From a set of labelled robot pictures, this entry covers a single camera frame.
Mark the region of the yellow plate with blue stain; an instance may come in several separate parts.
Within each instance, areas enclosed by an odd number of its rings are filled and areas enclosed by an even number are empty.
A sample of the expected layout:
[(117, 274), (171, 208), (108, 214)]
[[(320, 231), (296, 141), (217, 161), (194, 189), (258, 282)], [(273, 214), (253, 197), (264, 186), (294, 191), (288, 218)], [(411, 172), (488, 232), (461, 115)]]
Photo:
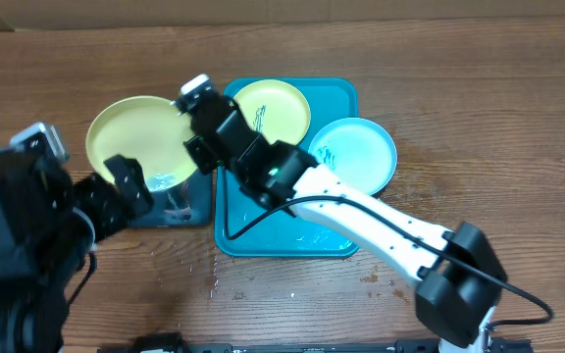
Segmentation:
[(250, 128), (269, 143), (297, 145), (305, 137), (311, 110), (305, 96), (293, 85), (263, 79), (241, 88), (233, 97)]

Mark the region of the light blue plate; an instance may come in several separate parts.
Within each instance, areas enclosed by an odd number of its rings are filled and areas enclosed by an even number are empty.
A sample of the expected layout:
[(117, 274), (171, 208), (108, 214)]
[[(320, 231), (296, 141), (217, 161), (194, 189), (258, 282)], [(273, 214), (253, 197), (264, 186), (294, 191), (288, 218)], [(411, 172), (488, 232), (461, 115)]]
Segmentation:
[(377, 123), (361, 118), (324, 126), (309, 152), (346, 184), (369, 195), (378, 195), (389, 184), (397, 166), (391, 136)]

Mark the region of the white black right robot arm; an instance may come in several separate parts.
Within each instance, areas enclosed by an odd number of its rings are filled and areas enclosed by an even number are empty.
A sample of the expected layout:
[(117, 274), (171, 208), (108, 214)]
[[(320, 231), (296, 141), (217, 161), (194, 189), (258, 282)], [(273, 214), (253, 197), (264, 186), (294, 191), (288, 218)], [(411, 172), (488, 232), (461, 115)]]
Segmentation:
[(485, 234), (399, 212), (346, 185), (308, 152), (269, 143), (237, 103), (206, 85), (183, 89), (175, 102), (190, 117), (185, 147), (204, 173), (230, 170), (240, 191), (267, 214), (285, 211), (330, 228), (395, 269), (415, 289), (416, 316), (442, 352), (483, 352), (506, 272)]

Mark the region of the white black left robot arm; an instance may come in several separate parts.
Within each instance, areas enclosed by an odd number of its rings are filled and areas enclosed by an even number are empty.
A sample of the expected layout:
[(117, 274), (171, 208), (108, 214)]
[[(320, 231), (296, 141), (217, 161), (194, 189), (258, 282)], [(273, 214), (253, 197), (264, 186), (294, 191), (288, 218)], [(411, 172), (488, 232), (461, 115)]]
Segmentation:
[(58, 352), (78, 294), (66, 288), (97, 267), (93, 247), (159, 210), (141, 166), (117, 154), (74, 182), (36, 132), (0, 149), (0, 352)]

